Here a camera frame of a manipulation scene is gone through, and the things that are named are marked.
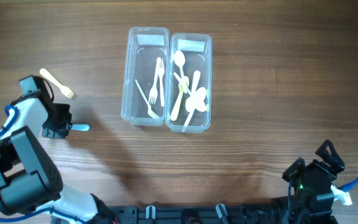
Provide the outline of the yellow plastic fork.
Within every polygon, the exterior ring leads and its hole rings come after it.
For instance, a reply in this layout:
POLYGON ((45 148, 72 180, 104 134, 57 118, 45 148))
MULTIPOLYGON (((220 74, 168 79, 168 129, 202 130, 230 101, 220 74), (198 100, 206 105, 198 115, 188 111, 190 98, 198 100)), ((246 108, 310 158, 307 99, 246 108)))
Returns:
POLYGON ((46 78, 48 81, 52 82, 54 85, 56 85, 61 93, 65 95, 66 97, 74 100, 76 98, 76 94, 67 86, 62 85, 48 70, 45 68, 40 69, 40 74, 46 78))

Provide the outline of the white spoon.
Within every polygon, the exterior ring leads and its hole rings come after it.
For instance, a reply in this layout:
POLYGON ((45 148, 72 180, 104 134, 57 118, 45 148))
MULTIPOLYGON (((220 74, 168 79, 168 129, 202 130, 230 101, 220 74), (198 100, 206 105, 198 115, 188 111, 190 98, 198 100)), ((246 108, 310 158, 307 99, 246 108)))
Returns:
POLYGON ((196 105, 195 109, 200 112, 205 112, 207 107, 206 103, 204 102, 206 98, 206 88, 200 87, 196 90, 196 105))
POLYGON ((184 56, 183 52, 181 50, 177 50, 174 53, 173 60, 174 60, 175 64, 180 69, 181 85, 183 87, 184 93, 187 93, 188 89, 187 89, 187 86, 186 86, 186 80, 185 80, 185 76, 184 76, 184 72, 183 72, 183 66, 185 64, 185 56, 184 56))
POLYGON ((200 76, 201 76, 201 72, 199 70, 196 70, 193 74, 193 79, 192 79, 192 83, 191 83, 191 94, 190 94, 189 98, 186 100, 186 110, 189 113, 195 109, 196 89, 198 87, 200 76))

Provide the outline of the light blue plastic fork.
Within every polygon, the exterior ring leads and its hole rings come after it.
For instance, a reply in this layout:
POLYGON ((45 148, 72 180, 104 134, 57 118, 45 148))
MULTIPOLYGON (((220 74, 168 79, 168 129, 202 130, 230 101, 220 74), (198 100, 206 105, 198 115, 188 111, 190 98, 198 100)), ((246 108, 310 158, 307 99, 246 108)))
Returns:
POLYGON ((73 124, 71 130, 86 132, 90 130, 90 126, 88 124, 73 124))

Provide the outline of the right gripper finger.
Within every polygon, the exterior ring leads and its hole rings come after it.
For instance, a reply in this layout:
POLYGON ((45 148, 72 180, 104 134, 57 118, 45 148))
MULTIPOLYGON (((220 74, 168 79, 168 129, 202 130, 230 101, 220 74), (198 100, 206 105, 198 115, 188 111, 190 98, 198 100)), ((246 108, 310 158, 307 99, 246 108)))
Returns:
POLYGON ((295 178, 299 171, 305 167, 305 160, 299 157, 287 170, 282 174, 282 179, 289 182, 291 179, 295 178))
POLYGON ((330 165, 332 170, 336 173, 340 173, 345 169, 343 160, 336 152, 334 145, 330 140, 325 140, 316 150, 315 154, 322 158, 325 163, 330 165))

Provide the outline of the left clear plastic container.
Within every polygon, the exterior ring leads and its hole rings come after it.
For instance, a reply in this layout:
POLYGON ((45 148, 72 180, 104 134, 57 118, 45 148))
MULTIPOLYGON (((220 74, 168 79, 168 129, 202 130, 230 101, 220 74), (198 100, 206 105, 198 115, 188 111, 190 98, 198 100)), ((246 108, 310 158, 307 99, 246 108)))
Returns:
POLYGON ((167 75, 169 56, 169 30, 164 27, 132 27, 128 33, 126 64, 122 88, 121 116, 124 120, 136 126, 161 126, 165 122, 168 96, 167 75), (160 81, 157 79, 158 97, 151 109, 159 119, 151 118, 147 113, 147 105, 135 83, 139 82, 146 99, 154 82, 157 58, 163 58, 165 74, 163 89, 165 106, 160 104, 160 81))

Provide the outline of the yellow plastic spoon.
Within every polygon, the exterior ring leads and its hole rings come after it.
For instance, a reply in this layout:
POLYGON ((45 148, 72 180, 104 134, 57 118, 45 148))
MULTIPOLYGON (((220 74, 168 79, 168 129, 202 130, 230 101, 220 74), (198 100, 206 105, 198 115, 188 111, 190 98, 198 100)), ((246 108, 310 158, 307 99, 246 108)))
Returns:
POLYGON ((179 93, 178 93, 178 96, 177 96, 177 100, 176 100, 176 102, 175 102, 175 104, 173 106, 172 112, 170 114, 170 119, 172 121, 176 121, 177 118, 178 118, 183 93, 188 88, 188 85, 189 85, 189 78, 187 76, 184 76, 184 79, 185 79, 185 86, 183 86, 180 83, 178 84, 179 93))

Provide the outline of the clear plastic fork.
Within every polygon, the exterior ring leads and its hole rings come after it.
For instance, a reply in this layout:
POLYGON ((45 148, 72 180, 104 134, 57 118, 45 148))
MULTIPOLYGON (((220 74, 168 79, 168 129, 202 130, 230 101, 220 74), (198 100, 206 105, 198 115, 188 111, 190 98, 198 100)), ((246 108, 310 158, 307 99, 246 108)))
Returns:
POLYGON ((161 58, 158 57, 156 60, 156 66, 155 66, 154 82, 153 82, 153 85, 149 92, 149 103, 151 105, 155 104, 156 99, 158 97, 157 79, 158 79, 158 75, 160 73, 160 64, 161 64, 161 58))

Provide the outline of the white fork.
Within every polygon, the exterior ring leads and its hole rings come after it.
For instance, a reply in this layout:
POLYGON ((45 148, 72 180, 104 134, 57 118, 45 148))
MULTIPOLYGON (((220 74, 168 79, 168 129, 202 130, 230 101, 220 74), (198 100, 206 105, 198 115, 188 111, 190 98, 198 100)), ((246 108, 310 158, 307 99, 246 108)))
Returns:
POLYGON ((164 66, 164 62, 163 62, 163 58, 158 58, 159 61, 159 72, 158 72, 158 78, 160 81, 160 104, 161 107, 165 106, 165 99, 164 99, 164 89, 163 89, 163 76, 165 74, 165 66, 164 66))

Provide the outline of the clear plastic container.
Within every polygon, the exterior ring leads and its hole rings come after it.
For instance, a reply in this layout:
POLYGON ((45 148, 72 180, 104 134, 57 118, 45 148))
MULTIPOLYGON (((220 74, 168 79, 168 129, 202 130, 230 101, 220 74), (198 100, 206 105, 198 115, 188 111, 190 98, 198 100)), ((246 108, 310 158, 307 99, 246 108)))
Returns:
POLYGON ((136 126, 161 126, 165 122, 168 96, 167 75, 169 56, 169 30, 164 27, 132 27, 128 33, 126 64, 122 88, 121 116, 124 120, 136 126), (159 119, 151 118, 147 113, 147 105, 135 83, 139 82, 146 99, 154 82, 157 58, 163 58, 165 74, 163 89, 165 106, 160 104, 160 81, 157 79, 158 97, 151 109, 159 119))
POLYGON ((180 110, 176 121, 170 119, 173 106, 179 93, 178 84, 181 84, 180 69, 173 60, 174 53, 181 50, 185 56, 183 66, 184 76, 189 78, 188 92, 191 91, 193 74, 196 70, 201 72, 198 88, 206 88, 207 110, 200 112, 195 110, 189 125, 184 133, 202 133, 207 130, 211 124, 211 102, 212 102, 212 38, 207 34, 187 34, 176 33, 172 35, 170 44, 170 57, 168 59, 167 91, 168 96, 165 123, 171 131, 182 133, 183 125, 189 112, 185 108, 186 100, 189 94, 183 93, 180 110))

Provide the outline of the right clear plastic container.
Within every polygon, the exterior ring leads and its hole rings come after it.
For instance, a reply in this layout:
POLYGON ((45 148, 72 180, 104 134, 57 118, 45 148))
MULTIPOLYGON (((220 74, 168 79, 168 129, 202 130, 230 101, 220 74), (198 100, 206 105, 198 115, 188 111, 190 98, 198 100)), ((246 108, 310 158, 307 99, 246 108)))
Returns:
POLYGON ((176 33, 172 35, 170 44, 170 57, 168 59, 167 91, 168 96, 165 123, 171 131, 182 133, 183 125, 189 112, 185 108, 186 100, 189 94, 183 93, 180 110, 176 121, 170 119, 173 106, 179 93, 178 84, 181 84, 180 69, 173 60, 174 53, 181 50, 185 56, 183 66, 184 76, 189 78, 188 92, 191 91, 193 74, 196 70, 201 72, 198 88, 206 88, 207 110, 200 112, 195 110, 189 125, 184 133, 202 133, 207 130, 211 124, 211 102, 212 102, 212 38, 207 34, 187 34, 176 33))

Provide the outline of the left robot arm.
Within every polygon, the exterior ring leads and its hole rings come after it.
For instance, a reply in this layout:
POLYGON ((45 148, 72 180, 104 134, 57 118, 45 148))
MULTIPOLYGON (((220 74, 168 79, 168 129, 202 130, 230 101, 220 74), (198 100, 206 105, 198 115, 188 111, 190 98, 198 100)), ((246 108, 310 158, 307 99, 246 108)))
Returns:
POLYGON ((54 102, 50 84, 30 75, 19 81, 23 95, 6 105, 0 130, 1 223, 19 222, 41 213, 68 223, 118 223, 97 196, 63 183, 62 176, 38 137, 68 136, 70 105, 54 102))

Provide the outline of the white fork pointing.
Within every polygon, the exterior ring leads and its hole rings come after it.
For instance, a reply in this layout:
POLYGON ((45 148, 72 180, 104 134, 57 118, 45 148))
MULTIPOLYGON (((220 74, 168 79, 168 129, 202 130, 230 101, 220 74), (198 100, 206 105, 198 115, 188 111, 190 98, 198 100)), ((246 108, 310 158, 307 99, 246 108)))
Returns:
POLYGON ((138 82, 137 80, 135 80, 135 83, 136 83, 136 85, 137 85, 137 87, 138 87, 138 89, 139 89, 139 91, 140 91, 140 94, 142 95, 144 101, 146 102, 148 115, 149 115, 151 118, 153 118, 153 119, 159 119, 160 116, 158 116, 155 112, 152 111, 151 105, 150 105, 150 103, 148 102, 148 100, 146 99, 145 94, 144 94, 142 88, 141 88, 140 85, 139 85, 139 82, 138 82))

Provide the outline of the white spoon vertical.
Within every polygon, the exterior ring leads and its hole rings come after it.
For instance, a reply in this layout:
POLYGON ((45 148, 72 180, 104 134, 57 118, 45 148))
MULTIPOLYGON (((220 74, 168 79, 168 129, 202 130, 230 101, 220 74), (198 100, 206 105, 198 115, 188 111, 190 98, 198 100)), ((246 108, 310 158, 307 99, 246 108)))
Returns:
POLYGON ((204 102, 205 98, 206 98, 206 88, 201 87, 197 89, 194 93, 192 93, 190 97, 186 100, 185 108, 187 112, 189 112, 189 115, 183 125, 183 129, 182 129, 183 133, 185 132, 185 129, 189 125, 195 110, 200 112, 205 112, 207 110, 206 103, 204 102))

